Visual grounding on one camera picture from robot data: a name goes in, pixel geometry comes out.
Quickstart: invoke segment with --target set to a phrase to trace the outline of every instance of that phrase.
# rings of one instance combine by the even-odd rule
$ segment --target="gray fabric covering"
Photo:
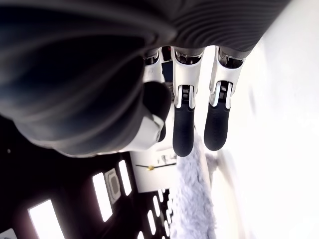
[[[215,239],[215,220],[210,187],[204,180],[200,157],[204,154],[201,138],[195,133],[194,147],[187,157],[177,158],[177,179],[173,187],[171,239]],[[208,157],[209,173],[216,161]]]

